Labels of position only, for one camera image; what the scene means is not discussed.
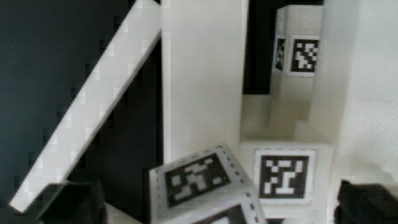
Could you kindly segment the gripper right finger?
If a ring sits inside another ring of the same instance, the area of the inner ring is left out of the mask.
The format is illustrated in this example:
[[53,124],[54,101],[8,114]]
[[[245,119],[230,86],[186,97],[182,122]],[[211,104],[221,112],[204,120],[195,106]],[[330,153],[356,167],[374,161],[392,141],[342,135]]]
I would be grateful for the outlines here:
[[333,224],[398,224],[398,199],[380,184],[340,181]]

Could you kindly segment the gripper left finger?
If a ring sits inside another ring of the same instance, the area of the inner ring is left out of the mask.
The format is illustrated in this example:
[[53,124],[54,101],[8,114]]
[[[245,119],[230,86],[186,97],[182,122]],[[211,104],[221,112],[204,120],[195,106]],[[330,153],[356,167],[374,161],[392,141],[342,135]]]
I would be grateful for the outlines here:
[[106,224],[102,190],[97,182],[49,184],[40,192],[38,224]]

